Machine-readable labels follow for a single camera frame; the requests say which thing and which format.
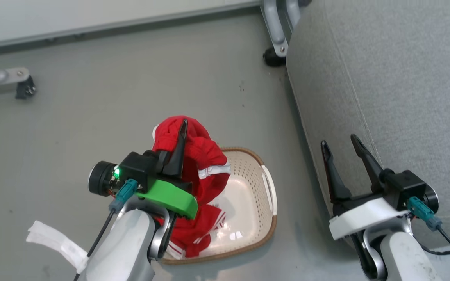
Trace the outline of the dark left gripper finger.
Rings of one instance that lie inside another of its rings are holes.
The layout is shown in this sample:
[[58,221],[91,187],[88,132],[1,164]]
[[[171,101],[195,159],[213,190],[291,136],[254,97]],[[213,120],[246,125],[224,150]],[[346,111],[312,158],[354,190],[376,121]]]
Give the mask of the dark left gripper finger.
[[177,133],[177,143],[173,154],[164,166],[165,175],[182,175],[188,124],[188,120],[183,119],[180,130]]

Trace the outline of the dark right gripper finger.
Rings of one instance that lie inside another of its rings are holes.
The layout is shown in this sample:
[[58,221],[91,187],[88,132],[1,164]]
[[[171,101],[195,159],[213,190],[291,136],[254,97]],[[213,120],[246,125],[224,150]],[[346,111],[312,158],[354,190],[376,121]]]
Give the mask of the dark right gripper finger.
[[338,203],[350,200],[352,198],[352,194],[350,190],[345,187],[336,166],[334,165],[334,157],[330,147],[325,140],[321,141],[320,147],[323,154],[323,163],[330,193],[330,202]]
[[362,160],[368,173],[368,177],[371,181],[371,191],[382,192],[384,188],[382,182],[380,181],[380,174],[384,169],[357,135],[351,135],[351,141],[357,156]]

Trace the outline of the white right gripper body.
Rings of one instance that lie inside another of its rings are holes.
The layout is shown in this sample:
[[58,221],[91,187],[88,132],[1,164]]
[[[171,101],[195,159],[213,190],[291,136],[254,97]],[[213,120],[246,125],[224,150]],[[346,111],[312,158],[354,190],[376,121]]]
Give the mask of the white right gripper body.
[[381,197],[330,219],[330,232],[332,238],[338,240],[408,213],[408,209],[396,210]]

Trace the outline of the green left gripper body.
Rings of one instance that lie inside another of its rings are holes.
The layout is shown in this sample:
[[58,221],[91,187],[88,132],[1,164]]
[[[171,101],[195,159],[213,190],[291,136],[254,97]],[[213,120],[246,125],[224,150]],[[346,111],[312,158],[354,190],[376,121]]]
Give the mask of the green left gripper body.
[[157,178],[149,174],[137,174],[139,184],[136,195],[175,212],[181,217],[194,219],[198,212],[198,203],[192,194],[193,183],[180,178]]

